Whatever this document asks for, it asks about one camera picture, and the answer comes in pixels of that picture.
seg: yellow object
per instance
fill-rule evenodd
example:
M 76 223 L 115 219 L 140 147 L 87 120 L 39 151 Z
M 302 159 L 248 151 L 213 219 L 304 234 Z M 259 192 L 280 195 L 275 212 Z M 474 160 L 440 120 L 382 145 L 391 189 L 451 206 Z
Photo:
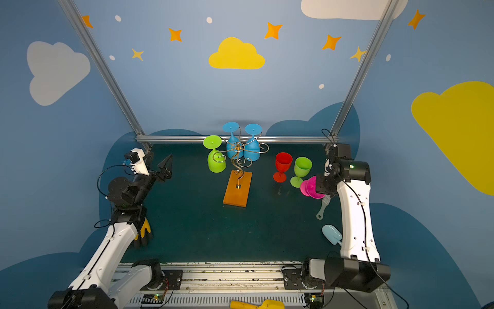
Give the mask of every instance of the yellow object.
M 493 86 L 465 82 L 441 95 L 423 93 L 413 101 L 412 114 L 472 186 L 494 195 Z
M 323 50 L 331 48 L 334 50 L 336 48 L 336 43 L 338 43 L 339 38 L 333 38 L 332 36 L 328 36 L 328 40 L 326 41 L 326 45 L 324 45 Z
M 180 38 L 180 33 L 182 32 L 182 30 L 172 30 L 170 28 L 168 28 L 168 30 L 170 30 L 170 33 L 171 33 L 171 38 L 170 38 L 170 41 L 179 41 L 179 42 L 182 42 L 182 39 Z
M 223 204 L 247 207 L 248 192 L 250 190 L 250 182 L 252 181 L 252 173 L 244 172 L 244 176 L 239 180 L 240 188 L 237 188 L 237 180 L 240 174 L 236 173 L 236 170 L 232 170 L 230 173 L 230 179 L 226 186 L 225 197 L 223 198 Z
M 146 230 L 148 230 L 148 233 L 151 233 L 151 226 L 149 225 L 147 218 L 144 220 L 144 224 L 141 227 L 141 231 L 140 231 L 141 238 L 144 238 L 144 235 L 146 235 L 145 234 Z M 137 240 L 137 239 L 139 239 L 139 233 L 137 233 L 136 237 L 134 238 L 134 240 Z
M 362 57 L 363 54 L 365 54 L 367 51 L 364 50 L 364 51 L 360 51 L 360 46 L 357 47 L 357 53 L 353 56 L 350 57 L 350 59 L 352 58 L 357 58 L 357 60 L 360 62 L 360 58 Z
M 268 33 L 266 34 L 265 39 L 267 38 L 275 38 L 278 39 L 278 32 L 280 31 L 283 25 L 273 26 L 268 23 Z
M 141 59 L 141 61 L 143 61 L 142 58 L 141 58 L 141 55 L 142 55 L 143 51 L 137 52 L 134 49 L 132 49 L 132 51 L 134 52 L 134 56 L 132 56 L 132 58 L 139 58 L 139 59 Z
M 237 38 L 226 38 L 218 52 L 209 57 L 209 65 L 216 69 L 260 69 L 266 60 L 259 55 L 254 45 Z
M 279 301 L 273 301 L 271 299 L 266 299 L 262 303 L 262 305 L 260 305 L 258 307 L 256 305 L 246 304 L 246 303 L 237 302 L 237 301 L 231 301 L 230 308 L 231 309 L 257 309 L 257 308 L 261 308 L 261 309 L 266 309 L 266 308 L 285 309 L 285 304 L 283 304 L 282 302 L 279 302 Z
M 410 21 L 410 23 L 408 23 L 409 26 L 413 26 L 413 29 L 417 29 L 417 26 L 418 26 L 418 23 L 422 20 L 422 18 L 424 18 L 425 15 L 422 15 L 418 12 L 417 10 L 417 13 L 415 13 L 415 16 L 413 17 L 413 19 Z
M 83 16 L 82 17 L 82 20 L 84 21 L 84 23 L 86 24 L 86 26 L 92 28 L 93 26 L 91 25 L 91 23 L 89 22 L 89 15 L 88 16 Z

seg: wine glass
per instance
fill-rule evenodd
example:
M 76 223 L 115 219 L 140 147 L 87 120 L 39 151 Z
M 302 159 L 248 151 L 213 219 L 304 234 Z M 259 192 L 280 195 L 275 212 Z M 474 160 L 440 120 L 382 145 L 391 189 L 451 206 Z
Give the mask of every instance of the wine glass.
M 302 185 L 303 179 L 302 177 L 307 176 L 309 174 L 310 169 L 312 168 L 312 161 L 306 157 L 298 157 L 295 160 L 295 166 L 293 170 L 295 171 L 295 177 L 290 179 L 290 183 L 295 188 L 300 188 Z
M 250 124 L 246 126 L 246 133 L 252 135 L 252 137 L 247 141 L 244 148 L 244 157 L 251 161 L 256 161 L 259 159 L 261 147 L 259 142 L 255 139 L 255 135 L 262 133 L 262 127 L 257 124 Z
M 278 172 L 273 175 L 276 182 L 285 182 L 287 180 L 285 172 L 290 169 L 292 161 L 293 158 L 286 152 L 280 152 L 276 155 L 275 165 Z
M 232 148 L 235 148 L 235 145 L 239 142 L 239 139 L 238 137 L 233 136 L 233 132 L 239 128 L 239 124 L 236 122 L 228 122 L 223 126 L 223 131 L 230 133 L 230 139 L 228 140 L 228 143 L 226 143 L 226 150 L 229 150 L 227 153 L 228 158 L 230 159 L 237 153 L 235 150 L 232 150 Z M 240 159 L 243 155 L 244 151 L 241 150 L 237 158 Z
M 226 156 L 220 151 L 216 150 L 221 145 L 221 137 L 217 135 L 210 135 L 203 141 L 204 147 L 212 149 L 207 156 L 207 166 L 213 173 L 220 173 L 226 168 Z

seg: dark green tabletop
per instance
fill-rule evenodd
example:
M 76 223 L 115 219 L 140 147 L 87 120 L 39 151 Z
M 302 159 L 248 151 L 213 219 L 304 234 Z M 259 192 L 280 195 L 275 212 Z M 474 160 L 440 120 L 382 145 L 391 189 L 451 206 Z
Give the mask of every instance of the dark green tabletop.
M 287 181 L 276 183 L 275 157 L 287 152 L 308 157 L 313 168 L 308 179 L 322 173 L 325 153 L 322 145 L 271 144 L 268 153 L 246 169 L 252 172 L 247 207 L 223 205 L 226 186 L 233 168 L 218 174 L 207 168 L 202 144 L 154 145 L 154 168 L 173 154 L 173 177 L 156 182 L 145 200 L 147 218 L 154 239 L 138 250 L 132 246 L 122 262 L 158 258 L 160 262 L 241 262 L 302 261 L 306 257 L 326 258 L 339 253 L 322 234 L 325 224 L 340 231 L 341 207 L 335 197 L 324 218 L 316 219 L 321 200 L 304 196 L 290 185 L 295 176 L 293 164 Z

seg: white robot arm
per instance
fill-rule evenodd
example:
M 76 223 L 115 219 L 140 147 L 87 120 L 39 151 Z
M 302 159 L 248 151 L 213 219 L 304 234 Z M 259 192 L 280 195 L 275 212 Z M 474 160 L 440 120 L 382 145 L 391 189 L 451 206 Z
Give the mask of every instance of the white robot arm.
M 113 274 L 132 241 L 147 244 L 145 237 L 152 237 L 146 219 L 147 210 L 142 202 L 156 180 L 171 178 L 172 155 L 158 164 L 159 172 L 148 171 L 146 163 L 150 164 L 150 160 L 145 162 L 141 149 L 133 149 L 125 154 L 125 158 L 136 176 L 133 181 L 117 177 L 108 185 L 110 193 L 106 198 L 115 203 L 115 209 L 105 238 L 69 288 L 53 293 L 48 309 L 122 309 L 142 287 L 156 288 L 163 284 L 158 260 L 145 260 L 134 263 L 124 278 L 110 286 Z
M 339 258 L 310 259 L 304 264 L 302 282 L 306 287 L 315 287 L 323 280 L 333 287 L 372 292 L 383 280 L 389 280 L 390 268 L 380 263 L 372 232 L 370 177 L 369 165 L 351 158 L 350 145 L 331 146 L 325 173 L 316 178 L 316 191 L 339 195 L 343 241 Z

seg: orange wooden base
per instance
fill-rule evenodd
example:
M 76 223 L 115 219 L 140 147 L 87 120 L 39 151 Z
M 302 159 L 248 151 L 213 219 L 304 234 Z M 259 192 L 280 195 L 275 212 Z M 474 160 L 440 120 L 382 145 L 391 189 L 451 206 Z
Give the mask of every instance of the orange wooden base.
M 252 180 L 251 172 L 244 172 L 244 177 L 240 180 L 240 189 L 237 189 L 237 179 L 240 174 L 235 174 L 232 171 L 230 174 L 230 180 L 228 181 L 228 186 L 226 187 L 225 198 L 223 199 L 223 204 L 246 207 L 248 191 L 250 189 L 250 181 Z

